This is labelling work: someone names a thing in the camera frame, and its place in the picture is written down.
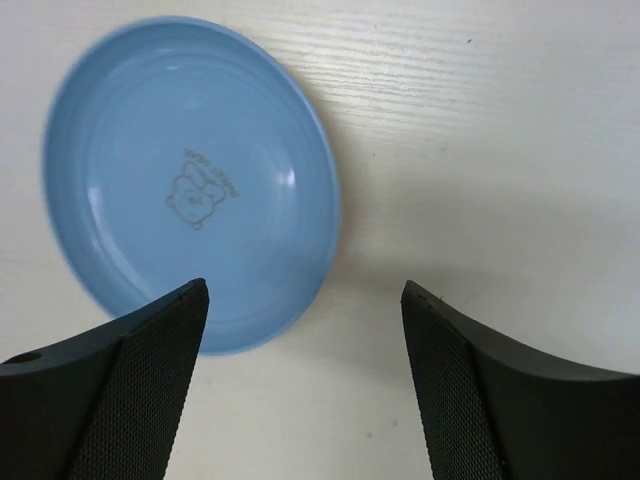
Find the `blue plate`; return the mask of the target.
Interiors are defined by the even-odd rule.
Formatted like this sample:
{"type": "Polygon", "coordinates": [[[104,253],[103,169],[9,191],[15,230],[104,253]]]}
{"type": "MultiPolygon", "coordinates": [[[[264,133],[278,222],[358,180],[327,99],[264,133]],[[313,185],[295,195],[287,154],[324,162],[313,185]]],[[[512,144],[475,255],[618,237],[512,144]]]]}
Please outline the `blue plate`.
{"type": "Polygon", "coordinates": [[[42,141],[47,213],[109,314],[202,278],[205,354],[284,333],[336,255],[341,189],[319,115],[293,76],[205,20],[129,23],[68,70],[42,141]]]}

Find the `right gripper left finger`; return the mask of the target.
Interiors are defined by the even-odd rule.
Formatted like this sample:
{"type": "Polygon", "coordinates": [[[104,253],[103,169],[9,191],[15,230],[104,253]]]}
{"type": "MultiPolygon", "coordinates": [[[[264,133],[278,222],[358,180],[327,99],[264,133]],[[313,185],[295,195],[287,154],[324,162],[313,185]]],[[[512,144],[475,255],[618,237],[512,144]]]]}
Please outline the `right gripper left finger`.
{"type": "Polygon", "coordinates": [[[2,478],[163,478],[208,307],[195,279],[2,362],[2,478]]]}

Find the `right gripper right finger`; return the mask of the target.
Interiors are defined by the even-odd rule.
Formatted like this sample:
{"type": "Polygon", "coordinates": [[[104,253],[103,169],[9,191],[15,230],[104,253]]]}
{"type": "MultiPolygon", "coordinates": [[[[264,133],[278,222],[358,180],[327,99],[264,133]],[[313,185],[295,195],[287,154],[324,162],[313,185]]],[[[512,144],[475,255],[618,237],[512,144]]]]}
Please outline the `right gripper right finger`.
{"type": "Polygon", "coordinates": [[[437,479],[635,479],[639,379],[518,342],[418,283],[404,336],[437,479]]]}

